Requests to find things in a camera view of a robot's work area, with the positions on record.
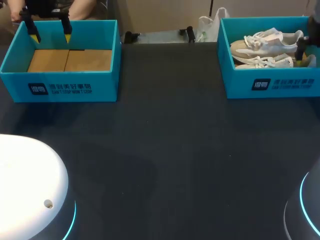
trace white plastic bag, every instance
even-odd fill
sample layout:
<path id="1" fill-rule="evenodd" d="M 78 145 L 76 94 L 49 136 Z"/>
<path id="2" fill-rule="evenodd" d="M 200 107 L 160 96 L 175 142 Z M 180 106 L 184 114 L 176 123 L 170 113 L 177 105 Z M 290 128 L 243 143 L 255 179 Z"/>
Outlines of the white plastic bag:
<path id="1" fill-rule="evenodd" d="M 197 43 L 216 42 L 218 40 L 220 19 L 222 18 L 230 18 L 227 9 L 224 7 L 220 7 L 216 11 L 214 20 L 207 16 L 200 17 L 195 41 Z"/>

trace blue storage box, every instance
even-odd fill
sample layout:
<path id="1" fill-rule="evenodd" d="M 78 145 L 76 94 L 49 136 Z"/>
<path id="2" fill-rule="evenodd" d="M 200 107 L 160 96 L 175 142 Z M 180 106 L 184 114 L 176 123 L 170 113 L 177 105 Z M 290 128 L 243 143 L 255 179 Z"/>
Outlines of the blue storage box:
<path id="1" fill-rule="evenodd" d="M 0 77 L 16 103 L 115 102 L 121 64 L 116 20 L 71 21 L 67 44 L 60 21 L 36 21 L 36 43 L 21 23 L 0 68 Z M 112 50 L 109 71 L 27 72 L 35 50 Z"/>
<path id="2" fill-rule="evenodd" d="M 320 96 L 320 68 L 258 68 L 236 69 L 230 44 L 253 36 L 257 32 L 276 28 L 283 33 L 302 30 L 307 36 L 308 17 L 248 17 L 223 18 L 220 23 L 217 48 L 220 69 L 227 98 L 282 98 Z M 309 47 L 306 55 L 314 54 L 317 66 L 320 52 Z"/>

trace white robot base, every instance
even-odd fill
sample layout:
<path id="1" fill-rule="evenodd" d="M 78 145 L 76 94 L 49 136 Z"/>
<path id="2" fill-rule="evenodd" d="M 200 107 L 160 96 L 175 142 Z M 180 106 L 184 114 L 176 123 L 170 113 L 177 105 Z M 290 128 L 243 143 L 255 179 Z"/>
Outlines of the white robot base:
<path id="1" fill-rule="evenodd" d="M 283 225 L 288 240 L 320 240 L 320 161 L 287 201 Z"/>
<path id="2" fill-rule="evenodd" d="M 0 134 L 0 239 L 72 240 L 77 215 L 66 167 L 48 145 Z"/>

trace white sneaker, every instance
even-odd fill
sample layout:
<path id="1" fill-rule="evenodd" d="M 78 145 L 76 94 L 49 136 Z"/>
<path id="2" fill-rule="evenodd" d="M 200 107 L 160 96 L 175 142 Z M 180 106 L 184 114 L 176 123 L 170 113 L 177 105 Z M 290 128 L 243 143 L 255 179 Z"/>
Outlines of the white sneaker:
<path id="1" fill-rule="evenodd" d="M 294 67 L 297 68 L 316 68 L 317 67 L 317 60 L 316 56 L 311 54 L 306 59 L 303 59 L 300 64 L 297 64 L 296 61 L 293 62 Z"/>
<path id="2" fill-rule="evenodd" d="M 295 33 L 282 33 L 271 28 L 257 32 L 253 36 L 244 36 L 230 45 L 233 57 L 252 59 L 260 57 L 275 57 L 281 54 L 293 54 L 297 50 L 297 41 L 304 33 L 301 30 Z"/>
<path id="3" fill-rule="evenodd" d="M 264 68 L 286 69 L 286 68 L 294 67 L 294 62 L 292 58 L 287 54 L 282 54 L 276 57 L 257 56 L 251 59 L 235 57 L 235 59 L 244 63 L 242 65 L 235 67 L 236 69 L 264 69 Z"/>

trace dark gray table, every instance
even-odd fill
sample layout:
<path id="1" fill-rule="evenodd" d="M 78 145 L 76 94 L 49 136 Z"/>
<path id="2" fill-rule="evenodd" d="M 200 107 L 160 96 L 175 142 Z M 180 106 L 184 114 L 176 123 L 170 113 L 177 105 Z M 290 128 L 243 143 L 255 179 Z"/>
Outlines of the dark gray table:
<path id="1" fill-rule="evenodd" d="M 116 103 L 0 96 L 0 132 L 63 159 L 80 240 L 285 239 L 320 155 L 319 100 L 226 99 L 214 43 L 123 46 Z"/>

